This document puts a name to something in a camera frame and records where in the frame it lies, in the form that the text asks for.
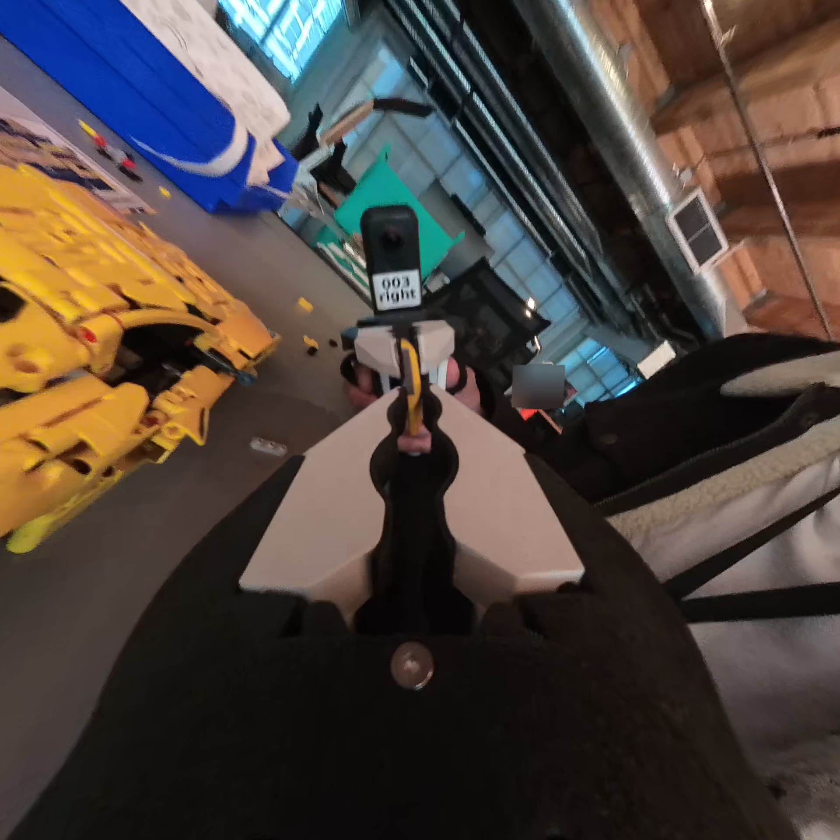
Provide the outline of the yellow and black brick assembly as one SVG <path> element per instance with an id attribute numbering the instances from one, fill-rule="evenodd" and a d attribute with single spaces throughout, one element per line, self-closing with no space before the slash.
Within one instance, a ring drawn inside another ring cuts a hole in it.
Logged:
<path id="1" fill-rule="evenodd" d="M 423 429 L 423 366 L 417 345 L 410 339 L 399 341 L 402 360 L 402 388 L 406 394 L 406 433 L 418 437 Z"/>

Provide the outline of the person's right forearm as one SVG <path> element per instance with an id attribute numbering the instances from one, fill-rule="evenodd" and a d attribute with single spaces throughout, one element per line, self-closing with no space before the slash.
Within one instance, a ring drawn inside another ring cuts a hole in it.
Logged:
<path id="1" fill-rule="evenodd" d="M 527 452 L 541 457 L 566 456 L 585 441 L 584 417 L 564 418 L 561 425 L 538 413 L 525 419 L 509 398 L 485 373 L 478 371 L 480 410 L 495 428 Z"/>

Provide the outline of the pile of small bricks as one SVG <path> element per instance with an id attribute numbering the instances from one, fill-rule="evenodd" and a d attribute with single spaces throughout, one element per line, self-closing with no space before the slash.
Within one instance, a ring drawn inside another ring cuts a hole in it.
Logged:
<path id="1" fill-rule="evenodd" d="M 132 182 L 142 183 L 143 178 L 137 171 L 135 159 L 131 153 L 112 146 L 100 132 L 93 129 L 83 120 L 78 120 L 80 129 L 93 143 L 96 152 L 105 160 L 113 163 L 117 170 Z"/>

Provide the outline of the person's right hand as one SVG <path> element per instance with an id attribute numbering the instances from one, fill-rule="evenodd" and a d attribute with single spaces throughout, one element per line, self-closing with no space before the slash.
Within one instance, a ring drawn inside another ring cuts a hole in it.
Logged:
<path id="1" fill-rule="evenodd" d="M 354 364 L 353 372 L 355 384 L 344 381 L 343 390 L 353 410 L 359 412 L 378 399 L 374 388 L 375 382 L 378 379 L 373 371 L 362 365 Z M 459 364 L 455 359 L 450 358 L 448 360 L 446 384 L 448 389 L 453 389 L 450 392 L 452 396 L 457 398 L 469 410 L 484 416 L 484 412 L 480 406 L 480 391 L 476 381 L 476 374 L 472 369 L 466 367 L 465 373 L 462 374 Z M 417 434 L 405 432 L 397 440 L 398 450 L 412 456 L 428 454 L 432 445 L 432 435 L 425 426 L 421 426 Z"/>

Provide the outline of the blue plastic bin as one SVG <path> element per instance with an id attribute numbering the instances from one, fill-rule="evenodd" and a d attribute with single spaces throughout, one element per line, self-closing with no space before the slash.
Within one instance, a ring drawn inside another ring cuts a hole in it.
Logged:
<path id="1" fill-rule="evenodd" d="M 276 212 L 287 200 L 298 161 L 267 187 L 248 186 L 245 166 L 223 177 L 178 171 L 147 156 L 157 151 L 207 161 L 230 141 L 234 118 L 204 85 L 119 1 L 2 1 L 1 31 L 12 45 L 105 123 L 121 140 L 210 214 Z"/>

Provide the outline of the green plastic bin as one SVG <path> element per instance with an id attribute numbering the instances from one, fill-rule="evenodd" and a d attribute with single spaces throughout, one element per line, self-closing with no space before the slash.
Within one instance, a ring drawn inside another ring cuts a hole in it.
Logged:
<path id="1" fill-rule="evenodd" d="M 450 237 L 431 213 L 395 173 L 390 164 L 391 146 L 385 145 L 374 163 L 362 174 L 356 187 L 334 211 L 334 219 L 350 235 L 361 233 L 361 217 L 373 207 L 409 206 L 418 224 L 419 252 L 423 281 L 441 265 L 449 251 L 464 238 L 459 232 Z"/>

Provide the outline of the small printed leaflet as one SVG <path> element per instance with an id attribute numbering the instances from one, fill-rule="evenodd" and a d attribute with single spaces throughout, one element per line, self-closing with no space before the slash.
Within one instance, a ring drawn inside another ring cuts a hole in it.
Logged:
<path id="1" fill-rule="evenodd" d="M 1 90 L 1 162 L 29 165 L 56 181 L 83 187 L 122 214 L 154 214 L 116 171 L 102 167 L 5 89 Z"/>

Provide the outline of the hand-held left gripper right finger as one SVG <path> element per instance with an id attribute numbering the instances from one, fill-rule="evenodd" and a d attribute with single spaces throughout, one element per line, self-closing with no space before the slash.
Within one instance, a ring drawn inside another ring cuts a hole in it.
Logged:
<path id="1" fill-rule="evenodd" d="M 431 627 L 460 631 L 495 604 L 579 584 L 583 562 L 524 447 L 438 385 L 423 409 L 434 441 L 423 502 Z"/>

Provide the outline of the white patterned paper bag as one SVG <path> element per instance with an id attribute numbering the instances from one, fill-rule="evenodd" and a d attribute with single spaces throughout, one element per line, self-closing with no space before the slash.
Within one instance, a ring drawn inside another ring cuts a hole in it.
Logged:
<path id="1" fill-rule="evenodd" d="M 174 167 L 195 175 L 230 173 L 245 155 L 250 139 L 255 153 L 246 184 L 267 187 L 270 174 L 287 157 L 275 136 L 291 116 L 286 103 L 215 22 L 209 2 L 124 1 L 129 11 L 213 94 L 234 118 L 231 140 L 207 163 L 187 163 L 162 154 Z"/>

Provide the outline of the large window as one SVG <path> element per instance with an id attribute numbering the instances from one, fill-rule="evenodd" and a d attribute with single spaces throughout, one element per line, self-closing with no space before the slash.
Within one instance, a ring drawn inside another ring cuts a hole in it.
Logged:
<path id="1" fill-rule="evenodd" d="M 341 1 L 220 1 L 216 18 L 253 63 L 295 82 L 343 13 Z"/>

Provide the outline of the grey desk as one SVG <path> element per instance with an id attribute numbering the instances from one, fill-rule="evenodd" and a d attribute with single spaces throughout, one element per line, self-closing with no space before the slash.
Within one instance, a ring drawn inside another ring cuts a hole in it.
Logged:
<path id="1" fill-rule="evenodd" d="M 277 215 L 205 213 L 135 153 L 145 222 L 244 301 L 280 346 L 257 383 L 215 405 L 204 446 L 120 482 L 37 550 L 2 555 L 2 838 L 65 761 L 119 651 L 188 551 L 281 464 L 253 437 L 304 451 L 351 414 L 340 332 L 369 308 Z M 159 194 L 159 186 L 171 199 Z M 313 304 L 306 313 L 299 298 Z M 302 337 L 319 343 L 308 356 Z"/>

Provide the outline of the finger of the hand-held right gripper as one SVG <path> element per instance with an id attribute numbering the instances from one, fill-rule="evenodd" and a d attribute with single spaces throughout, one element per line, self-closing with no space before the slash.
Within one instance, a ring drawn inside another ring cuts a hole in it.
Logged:
<path id="1" fill-rule="evenodd" d="M 382 395 L 392 389 L 392 380 L 402 383 L 402 356 L 393 329 L 358 329 L 354 352 L 357 361 L 374 372 Z"/>
<path id="2" fill-rule="evenodd" d="M 423 382 L 447 386 L 448 364 L 455 351 L 455 331 L 445 320 L 413 320 L 410 340 L 421 355 Z"/>

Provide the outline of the black mesh chair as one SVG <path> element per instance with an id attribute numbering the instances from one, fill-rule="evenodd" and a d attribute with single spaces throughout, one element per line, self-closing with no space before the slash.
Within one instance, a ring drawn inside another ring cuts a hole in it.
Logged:
<path id="1" fill-rule="evenodd" d="M 551 322 L 530 308 L 482 257 L 460 276 L 426 295 L 432 312 L 450 321 L 456 349 L 473 366 L 509 379 L 515 365 L 536 355 L 532 342 Z"/>

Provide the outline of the yellow toy brick car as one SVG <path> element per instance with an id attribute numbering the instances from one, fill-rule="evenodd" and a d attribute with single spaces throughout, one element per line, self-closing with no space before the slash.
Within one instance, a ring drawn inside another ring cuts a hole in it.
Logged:
<path id="1" fill-rule="evenodd" d="M 32 167 L 2 167 L 1 240 L 1 536 L 21 554 L 205 445 L 281 336 L 145 224 Z"/>

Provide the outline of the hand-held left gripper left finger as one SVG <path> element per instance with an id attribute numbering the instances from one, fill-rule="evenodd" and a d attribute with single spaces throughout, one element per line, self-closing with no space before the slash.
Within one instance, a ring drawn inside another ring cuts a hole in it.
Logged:
<path id="1" fill-rule="evenodd" d="M 244 592 L 334 604 L 346 623 L 370 598 L 369 558 L 385 525 L 371 477 L 375 450 L 392 434 L 391 391 L 312 446 L 239 578 Z"/>

